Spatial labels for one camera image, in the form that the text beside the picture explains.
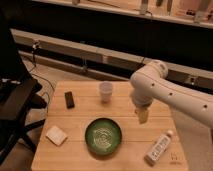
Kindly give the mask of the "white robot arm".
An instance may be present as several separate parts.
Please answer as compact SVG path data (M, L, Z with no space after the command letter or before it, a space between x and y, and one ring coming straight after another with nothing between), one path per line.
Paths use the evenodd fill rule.
M160 100L213 129L213 95L174 84L166 80L167 65L151 60L130 77L131 98L137 108Z

